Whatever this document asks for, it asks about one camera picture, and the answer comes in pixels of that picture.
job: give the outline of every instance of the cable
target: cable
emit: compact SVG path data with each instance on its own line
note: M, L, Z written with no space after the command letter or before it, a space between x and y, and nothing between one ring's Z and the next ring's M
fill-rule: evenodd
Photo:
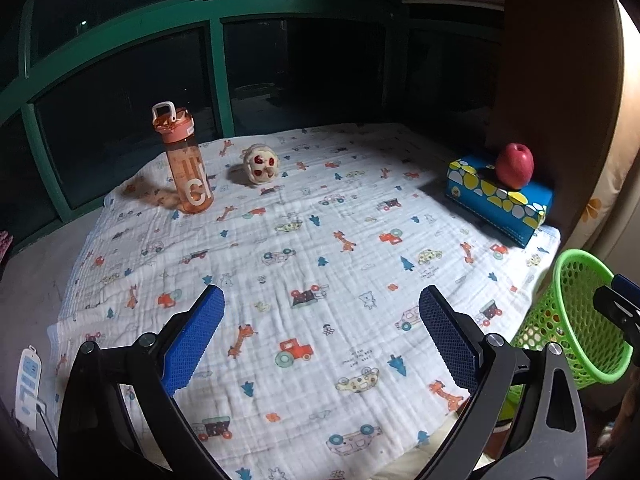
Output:
M44 428L45 430L47 430L47 433L49 434L49 439L51 440L51 443L53 444L53 449L56 450L56 453L58 452L58 446L56 446L56 443L53 441L53 437L51 436L51 432L49 431L49 427L47 425L47 421L44 418L44 415L42 414L42 408L40 407L39 404L36 404L36 411L40 414L40 418L42 419L42 423L44 424Z

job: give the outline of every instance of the bottle handle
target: bottle handle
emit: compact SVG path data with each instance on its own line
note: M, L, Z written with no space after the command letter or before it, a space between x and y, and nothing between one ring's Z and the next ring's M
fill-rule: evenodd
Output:
M158 118L158 108L163 108L165 106L169 107L169 110L171 112L171 122L175 123L175 106L171 101L162 101L161 103L155 104L151 107L151 113L154 116L154 121Z

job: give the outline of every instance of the curtain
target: curtain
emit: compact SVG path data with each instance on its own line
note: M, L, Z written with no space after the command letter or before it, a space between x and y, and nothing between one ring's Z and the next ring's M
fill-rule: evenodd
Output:
M640 32L618 2L622 22L624 72L618 120L609 154L590 200L565 249L589 249L616 203L627 173L640 150Z

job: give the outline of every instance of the blue gripper pad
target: blue gripper pad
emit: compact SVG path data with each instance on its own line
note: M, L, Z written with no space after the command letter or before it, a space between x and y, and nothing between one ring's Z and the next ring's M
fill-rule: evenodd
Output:
M225 296L216 286L209 285L197 301L199 305L164 354L162 386L170 397L189 384L225 313Z
M418 302L420 318L429 331L451 377L471 394L478 389L479 355L456 320L456 314L434 285L425 288Z
M640 287L634 282L625 278L622 274L616 274L611 280L611 288L629 303L633 303L636 308L640 308Z

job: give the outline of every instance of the screw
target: screw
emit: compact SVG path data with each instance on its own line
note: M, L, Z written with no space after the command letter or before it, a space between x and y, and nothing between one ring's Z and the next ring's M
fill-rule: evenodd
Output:
M502 337L499 336L498 334L489 334L486 337L486 340L491 346L500 347L504 345L504 339L502 339Z
M143 334L138 338L138 344L144 347L151 346L155 342L156 334L154 334L153 332L147 332L146 334Z
M549 343L549 351L552 354L560 355L562 353L562 347L558 343Z
M90 354L95 349L95 343L93 341L85 341L80 345L80 351L83 354Z

